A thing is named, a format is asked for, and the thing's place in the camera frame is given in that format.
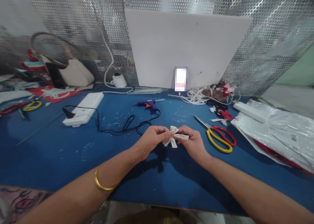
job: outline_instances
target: hand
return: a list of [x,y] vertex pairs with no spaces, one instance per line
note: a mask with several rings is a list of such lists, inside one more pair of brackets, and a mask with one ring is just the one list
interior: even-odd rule
[[145,160],[149,153],[164,140],[174,136],[174,132],[163,126],[150,126],[143,136],[135,143],[133,148],[138,153],[141,161]]
[[204,160],[208,160],[211,158],[209,153],[206,151],[204,147],[204,143],[199,131],[193,130],[185,125],[178,128],[178,134],[188,135],[189,139],[184,140],[182,138],[176,138],[180,143],[184,145],[189,155],[200,164]]

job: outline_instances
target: ribbon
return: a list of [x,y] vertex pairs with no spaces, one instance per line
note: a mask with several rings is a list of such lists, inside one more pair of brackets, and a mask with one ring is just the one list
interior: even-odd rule
[[[179,129],[177,129],[175,126],[170,126],[170,131],[176,133],[177,131],[179,131]],[[173,137],[171,137],[169,140],[165,140],[163,141],[163,145],[164,146],[168,146],[169,143],[171,142],[171,147],[172,148],[177,148],[177,144],[176,144],[176,140],[175,138],[182,138],[184,140],[188,140],[189,136],[187,135],[182,135],[182,134],[175,134]]]

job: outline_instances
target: white board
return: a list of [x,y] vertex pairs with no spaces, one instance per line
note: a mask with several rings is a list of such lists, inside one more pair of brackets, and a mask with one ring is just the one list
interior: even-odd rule
[[125,9],[141,86],[174,88],[175,66],[187,87],[217,84],[252,18]]

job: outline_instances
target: bracelet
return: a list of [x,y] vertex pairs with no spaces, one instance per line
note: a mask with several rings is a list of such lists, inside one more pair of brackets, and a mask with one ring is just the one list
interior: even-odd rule
[[100,166],[102,166],[103,163],[104,163],[104,162],[102,162],[102,163],[98,166],[98,168],[97,168],[97,170],[96,170],[96,172],[95,172],[95,182],[96,182],[96,185],[97,185],[100,189],[103,189],[103,190],[113,190],[115,187],[112,187],[112,188],[103,187],[103,186],[99,183],[99,181],[98,181],[98,170],[99,170]]

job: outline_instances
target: blue glue gun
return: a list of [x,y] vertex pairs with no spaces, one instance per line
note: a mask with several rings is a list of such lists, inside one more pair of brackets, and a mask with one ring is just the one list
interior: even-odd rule
[[138,105],[138,106],[145,106],[145,108],[147,107],[151,107],[151,109],[153,111],[156,111],[158,110],[156,105],[155,105],[156,101],[155,100],[146,100],[146,101],[139,101],[137,103],[134,103],[135,105]]

